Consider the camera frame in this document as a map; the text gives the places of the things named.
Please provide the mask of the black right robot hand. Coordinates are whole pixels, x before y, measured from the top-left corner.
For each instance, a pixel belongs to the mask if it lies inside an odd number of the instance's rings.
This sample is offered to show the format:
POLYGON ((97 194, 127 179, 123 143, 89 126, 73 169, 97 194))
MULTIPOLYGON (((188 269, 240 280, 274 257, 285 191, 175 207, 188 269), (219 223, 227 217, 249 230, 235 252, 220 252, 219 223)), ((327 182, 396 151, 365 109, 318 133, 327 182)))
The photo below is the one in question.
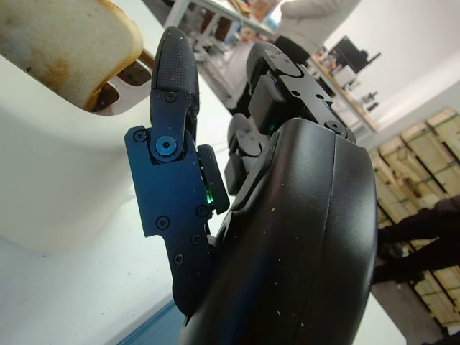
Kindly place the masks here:
POLYGON ((181 344, 351 344, 377 252, 372 163, 303 65, 256 43, 250 117, 229 161, 197 145, 198 73, 168 27, 155 57, 149 128, 126 151, 145 236, 160 236, 181 344))

